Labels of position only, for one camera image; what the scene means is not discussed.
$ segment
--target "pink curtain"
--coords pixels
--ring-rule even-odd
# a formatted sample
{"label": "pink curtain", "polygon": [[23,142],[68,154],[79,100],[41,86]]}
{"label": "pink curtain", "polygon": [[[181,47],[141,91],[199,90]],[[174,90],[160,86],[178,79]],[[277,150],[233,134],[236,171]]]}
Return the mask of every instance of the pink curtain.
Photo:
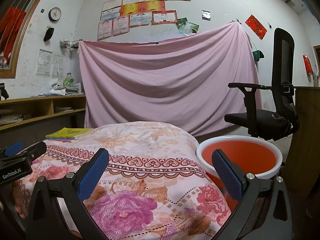
{"label": "pink curtain", "polygon": [[86,127],[157,121],[208,134],[231,125],[225,114],[245,112],[242,92],[228,83],[259,83],[238,22],[160,43],[81,41],[79,57]]}

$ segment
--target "wooden shelf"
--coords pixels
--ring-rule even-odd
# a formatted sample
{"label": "wooden shelf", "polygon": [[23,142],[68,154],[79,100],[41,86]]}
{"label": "wooden shelf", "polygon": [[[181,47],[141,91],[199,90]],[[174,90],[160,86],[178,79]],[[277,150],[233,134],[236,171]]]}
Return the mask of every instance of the wooden shelf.
{"label": "wooden shelf", "polygon": [[36,121],[44,120],[44,119],[47,119],[47,118],[52,118],[52,117],[56,117],[56,116],[66,115],[66,114],[73,114],[73,113],[82,112],[82,111],[85,111],[85,108],[66,111],[66,112],[61,112],[61,113],[56,113],[56,114],[51,114],[51,115],[44,115],[44,116],[39,116],[39,117],[35,117],[35,118],[30,118],[30,119],[27,119],[27,120],[23,120],[21,122],[10,123],[10,124],[7,124],[7,125],[0,126],[0,131],[8,129],[8,128],[16,127],[16,126],[19,126],[19,125],[23,125],[23,124],[26,124],[26,123],[30,123],[30,122],[36,122]]}
{"label": "wooden shelf", "polygon": [[[85,104],[85,95],[34,97],[1,100],[0,109],[12,109],[14,110],[13,114],[31,114],[32,117],[21,122],[2,125],[0,126],[0,131],[52,117],[72,115],[78,112],[83,112],[85,111]],[[71,107],[72,110],[55,113],[54,109],[57,106]]]}

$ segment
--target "clock face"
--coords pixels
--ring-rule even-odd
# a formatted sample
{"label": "clock face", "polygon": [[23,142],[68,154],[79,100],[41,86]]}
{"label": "clock face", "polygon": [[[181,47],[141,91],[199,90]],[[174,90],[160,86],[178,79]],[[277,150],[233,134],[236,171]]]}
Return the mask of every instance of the clock face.
{"label": "clock face", "polygon": [[49,13],[49,18],[52,21],[58,21],[61,17],[61,10],[58,7],[51,9]]}

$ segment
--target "glass jar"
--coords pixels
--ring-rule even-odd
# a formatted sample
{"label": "glass jar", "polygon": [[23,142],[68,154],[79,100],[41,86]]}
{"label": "glass jar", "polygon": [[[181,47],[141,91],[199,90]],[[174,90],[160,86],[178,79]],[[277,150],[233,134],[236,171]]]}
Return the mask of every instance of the glass jar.
{"label": "glass jar", "polygon": [[71,73],[68,73],[63,81],[63,86],[72,87],[74,81],[75,81],[75,79],[71,76]]}

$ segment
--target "bed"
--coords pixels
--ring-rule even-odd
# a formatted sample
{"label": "bed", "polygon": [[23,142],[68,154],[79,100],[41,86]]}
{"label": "bed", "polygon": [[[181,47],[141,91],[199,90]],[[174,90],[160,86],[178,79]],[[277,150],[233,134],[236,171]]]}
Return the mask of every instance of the bed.
{"label": "bed", "polygon": [[[102,147],[109,165],[84,205],[109,239],[211,239],[230,215],[197,162],[198,142],[171,124],[109,124],[71,143],[45,143],[47,152],[33,162],[33,173],[17,182],[25,214],[39,176],[62,178]],[[59,204],[76,234],[62,199]]]}

